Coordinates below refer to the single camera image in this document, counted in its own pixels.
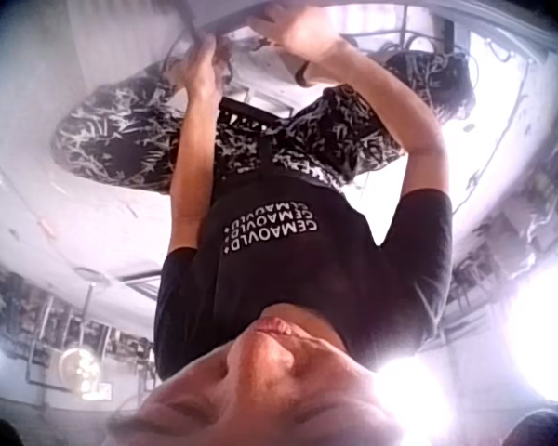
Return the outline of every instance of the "black and white patterned pants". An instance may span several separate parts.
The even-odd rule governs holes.
[[[467,58],[462,54],[406,51],[384,66],[432,108],[440,123],[466,117],[472,108]],[[166,105],[174,93],[161,75],[161,63],[98,88],[58,125],[52,139],[55,162],[100,183],[168,192],[182,121],[182,113]],[[403,154],[370,106],[343,85],[326,89],[288,119],[265,125],[253,124],[244,115],[234,122],[219,121],[216,182],[259,168],[261,136],[271,142],[273,165],[335,189]]]

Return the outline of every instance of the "wrist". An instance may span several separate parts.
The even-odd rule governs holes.
[[[333,74],[337,80],[347,84],[352,65],[359,56],[363,55],[355,46],[340,38],[325,56],[316,63]]]
[[[199,112],[216,112],[221,103],[221,95],[217,94],[189,94],[188,109]]]

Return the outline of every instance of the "woman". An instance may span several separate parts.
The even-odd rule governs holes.
[[[221,48],[219,57],[229,58],[226,48]],[[440,124],[471,111],[474,97],[465,55],[379,51],[371,57],[414,90]],[[155,63],[119,84],[98,88],[58,125],[52,139],[56,163],[100,183],[169,193],[182,113],[166,103],[183,87],[178,68],[175,59]],[[339,84],[313,63],[302,65],[295,77],[302,86]],[[230,115],[235,114],[236,104],[224,99],[220,105],[217,187],[228,177],[259,168],[255,147],[262,134],[271,141],[274,165],[313,176],[336,189],[404,153],[381,120],[347,86],[328,88],[289,119],[237,105],[246,114],[238,111],[240,119],[234,122]]]
[[[214,168],[225,138],[216,123],[223,58],[207,37],[186,60],[189,103],[169,186],[172,231],[155,319],[164,383],[136,416],[111,425],[111,444],[401,439],[373,392],[373,370],[414,354],[442,314],[452,220],[445,144],[430,108],[342,40],[323,9],[267,13],[270,20],[250,26],[347,84],[329,93],[347,107],[336,110],[336,122],[321,115],[314,118],[321,125],[240,130],[231,143],[246,144],[245,157],[234,160],[234,172],[245,172],[229,187],[221,182],[211,205],[214,177],[224,175]],[[335,165],[349,175],[365,160],[378,162],[364,151],[378,146],[375,114],[408,155],[382,246],[332,184],[343,173]],[[334,163],[323,157],[331,144],[343,149]],[[297,156],[321,175],[292,168]]]

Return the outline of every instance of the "mouth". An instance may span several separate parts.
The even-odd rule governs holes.
[[[252,328],[261,333],[266,333],[267,335],[282,335],[291,336],[293,335],[293,330],[287,322],[279,318],[260,318],[252,325]]]

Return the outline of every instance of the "nose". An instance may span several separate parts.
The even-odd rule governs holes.
[[[234,403],[259,406],[264,401],[280,403],[287,393],[294,355],[273,332],[254,324],[234,342],[228,354],[227,379],[233,388]]]

